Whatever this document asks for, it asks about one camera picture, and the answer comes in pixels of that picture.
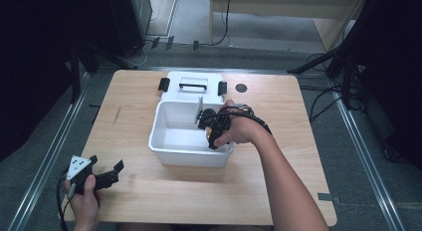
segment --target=gray carpet floor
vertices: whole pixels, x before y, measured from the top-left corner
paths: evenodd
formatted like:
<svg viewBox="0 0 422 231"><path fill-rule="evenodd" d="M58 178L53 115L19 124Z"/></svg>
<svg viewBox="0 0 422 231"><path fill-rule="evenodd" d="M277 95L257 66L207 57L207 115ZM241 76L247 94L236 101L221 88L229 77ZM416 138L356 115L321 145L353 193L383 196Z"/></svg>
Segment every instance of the gray carpet floor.
<svg viewBox="0 0 422 231"><path fill-rule="evenodd" d="M167 50L164 44L144 49L128 60L138 64L139 70L169 70L169 68L226 69L230 72L280 73L296 68L307 61L310 54L261 51L248 49L201 47L193 51L189 45L173 45ZM70 157L82 153L98 111L90 105L99 106L116 65L99 58L101 67L92 74L87 96L76 120L64 142L60 155L32 210L25 230L60 230L56 207L56 183L59 173L69 163ZM301 86L328 88L323 73L309 71L297 76ZM320 91L302 90L308 112ZM0 163L0 227L8 227L19 208L22 197L34 178L66 112L69 108L71 90L66 91L55 106L40 122L29 140L16 152ZM322 96L315 113L333 101L333 95ZM422 195L420 182L422 171L412 164L392 163L384 158L382 145L370 120L364 112L355 111L356 122L367 141L371 155L386 186L396 202L407 230L422 230ZM333 106L315 121L312 129L316 138L320 159L330 193L335 198L337 223L330 230L389 230L378 201L362 168L348 130L337 106ZM114 224L102 223L99 230L113 230Z"/></svg>

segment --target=black cord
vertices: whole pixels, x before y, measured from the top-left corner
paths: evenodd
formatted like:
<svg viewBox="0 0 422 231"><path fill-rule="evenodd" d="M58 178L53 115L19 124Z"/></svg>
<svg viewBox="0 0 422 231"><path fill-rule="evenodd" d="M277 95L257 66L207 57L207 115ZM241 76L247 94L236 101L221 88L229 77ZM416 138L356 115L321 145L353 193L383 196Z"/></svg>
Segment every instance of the black cord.
<svg viewBox="0 0 422 231"><path fill-rule="evenodd" d="M223 40L226 38L227 32L229 31L229 11L230 11L230 0L227 1L226 31L224 32L224 36L223 36L223 38L221 38L220 41L218 41L217 43L210 44L209 46L217 46L217 45L221 44L221 42L223 42Z"/></svg>
<svg viewBox="0 0 422 231"><path fill-rule="evenodd" d="M308 85L300 85L300 88L301 88L301 90L310 90L310 91L325 91L327 89L330 89L330 88L322 88L322 87L308 86ZM338 90L334 89L333 91L334 92L341 92L340 89L338 89Z"/></svg>
<svg viewBox="0 0 422 231"><path fill-rule="evenodd" d="M325 108L323 108L318 114L310 117L310 122L313 122L318 116L320 116L321 114L325 113L328 109L330 109L338 100L341 100L341 98L337 98L334 101L332 101L328 106L326 106Z"/></svg>
<svg viewBox="0 0 422 231"><path fill-rule="evenodd" d="M316 98L314 99L313 104L311 105L311 111L310 111L310 115L309 115L310 122L314 121L314 119L313 119L313 113L314 113L314 107L315 107L315 105L316 105L316 103L317 103L317 100L318 100L318 99L319 99L322 95L324 95L324 94L325 94L325 93L327 93L327 92L336 92L336 89L337 89L337 88L341 88L341 86L333 86L333 87L331 87L331 88L328 88L328 89L324 90L322 93L320 93L318 96L316 96Z"/></svg>
<svg viewBox="0 0 422 231"><path fill-rule="evenodd" d="M312 54L312 55L309 55L307 57L307 63L310 61L311 57L313 57L313 56L322 56L322 55L324 55L324 54ZM326 66L325 66L325 63L324 62L321 63L321 65L323 66L323 70L322 69L317 69L316 68L317 65L314 66L313 69L316 70L316 71L319 71L319 72L326 72Z"/></svg>
<svg viewBox="0 0 422 231"><path fill-rule="evenodd" d="M59 179L59 181L57 183L56 199L57 199L57 206L58 206L58 209L59 209L59 215L60 215L60 221L61 221L60 225L61 225L63 231L68 231L69 229L68 229L68 226L66 225L66 221L65 221L65 211L66 211L66 207L68 206L68 204L71 200L68 201L68 203L65 206L65 209L62 210L62 200L60 198L60 191L61 191L61 188L62 188L63 181L65 181L65 179L61 178L61 179Z"/></svg>

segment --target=fingers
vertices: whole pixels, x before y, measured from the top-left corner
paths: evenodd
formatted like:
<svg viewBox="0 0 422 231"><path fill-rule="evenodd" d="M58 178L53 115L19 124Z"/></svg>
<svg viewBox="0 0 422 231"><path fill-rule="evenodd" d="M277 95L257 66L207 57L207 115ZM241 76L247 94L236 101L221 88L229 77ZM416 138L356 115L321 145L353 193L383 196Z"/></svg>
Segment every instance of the fingers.
<svg viewBox="0 0 422 231"><path fill-rule="evenodd" d="M99 192L99 191L96 191L96 198L97 198L99 201L102 201L102 200L103 200L103 198L104 198L103 193L102 193L102 192Z"/></svg>
<svg viewBox="0 0 422 231"><path fill-rule="evenodd" d="M95 187L96 187L96 177L90 174L87 177L87 180L85 181L85 185L84 185L85 193L88 193L88 192L93 193Z"/></svg>
<svg viewBox="0 0 422 231"><path fill-rule="evenodd" d="M69 190L71 189L71 180L65 179L65 188L66 192L69 192Z"/></svg>
<svg viewBox="0 0 422 231"><path fill-rule="evenodd" d="M223 109L223 108L226 108L226 107L228 107L229 105L232 105L232 104L234 104L235 102L233 102L233 100L227 100L226 101L226 103L224 103L224 105L222 105L221 107L220 107L220 110L221 109Z"/></svg>
<svg viewBox="0 0 422 231"><path fill-rule="evenodd" d="M220 137L218 137L218 138L216 138L214 140L214 145L215 146L224 145L225 143L228 143L228 142L232 141L230 139L231 139L230 138L230 133L229 132L226 132L226 133L222 134Z"/></svg>

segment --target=white plastic bin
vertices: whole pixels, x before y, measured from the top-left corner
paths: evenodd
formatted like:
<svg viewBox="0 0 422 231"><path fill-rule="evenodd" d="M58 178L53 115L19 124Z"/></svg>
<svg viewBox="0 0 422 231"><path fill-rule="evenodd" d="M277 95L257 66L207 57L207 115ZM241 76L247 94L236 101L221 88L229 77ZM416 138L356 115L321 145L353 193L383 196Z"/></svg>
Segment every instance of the white plastic bin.
<svg viewBox="0 0 422 231"><path fill-rule="evenodd" d="M170 72L170 87L158 104L149 137L149 148L163 164L224 167L234 150L234 143L218 149L208 147L206 131L195 123L198 101L203 99L203 109L218 111L223 99L217 96L221 75ZM207 83L207 89L179 88L180 81Z"/></svg>

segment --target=floor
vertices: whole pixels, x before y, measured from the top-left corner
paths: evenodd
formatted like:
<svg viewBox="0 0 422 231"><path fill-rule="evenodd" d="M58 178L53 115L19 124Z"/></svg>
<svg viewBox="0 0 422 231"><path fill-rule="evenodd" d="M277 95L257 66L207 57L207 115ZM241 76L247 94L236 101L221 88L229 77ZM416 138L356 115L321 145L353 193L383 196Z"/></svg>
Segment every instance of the floor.
<svg viewBox="0 0 422 231"><path fill-rule="evenodd" d="M160 37L165 41L168 37L174 36L173 43L193 44L194 41L200 44L208 43L209 0L151 1L153 1L153 16L158 15L158 18L162 16L161 14L170 16L168 8L174 9L174 18L170 22L167 23L168 20L162 19L165 22L157 25L155 20L152 21L154 29L148 32L151 38ZM222 1L222 6L226 6L226 2ZM311 54L326 52L311 18L230 14L228 21L228 33L220 44L221 47ZM169 27L169 30L167 33L157 33L155 28L159 26ZM214 13L213 41L217 42L223 38L224 31L225 14Z"/></svg>

